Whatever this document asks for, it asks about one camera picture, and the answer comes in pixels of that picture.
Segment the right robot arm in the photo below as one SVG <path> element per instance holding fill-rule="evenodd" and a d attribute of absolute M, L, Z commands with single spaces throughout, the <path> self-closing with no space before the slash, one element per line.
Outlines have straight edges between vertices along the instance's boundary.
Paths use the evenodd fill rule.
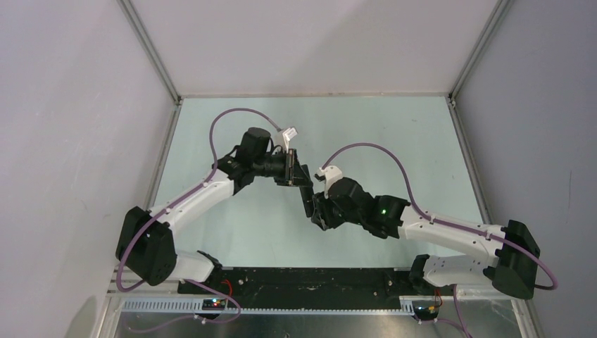
<path fill-rule="evenodd" d="M 311 200 L 309 217 L 322 230 L 349 223 L 381 239 L 418 240 L 457 251 L 452 257 L 420 254 L 415 258 L 409 283 L 418 294 L 452 284 L 478 284 L 528 300 L 538 287 L 540 248 L 519 221 L 500 226 L 432 218 L 428 213 L 419 214 L 405 199 L 372 196 L 347 177 L 328 191 L 315 193 Z"/>

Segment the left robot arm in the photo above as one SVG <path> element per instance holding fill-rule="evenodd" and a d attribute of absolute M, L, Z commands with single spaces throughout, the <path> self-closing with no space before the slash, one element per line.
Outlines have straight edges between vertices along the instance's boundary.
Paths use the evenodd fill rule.
<path fill-rule="evenodd" d="M 195 280 L 205 293 L 221 288 L 222 273 L 217 261 L 202 251 L 176 247 L 184 228 L 218 203 L 236 195 L 256 177 L 271 177 L 283 187 L 298 187 L 307 192 L 313 183 L 307 167 L 301 165 L 289 142 L 297 135 L 295 127 L 271 135 L 251 127 L 240 144 L 218 159 L 211 171 L 195 187 L 173 201 L 148 210 L 130 209 L 120 233 L 116 258 L 143 282 L 156 286 L 168 278 Z"/>

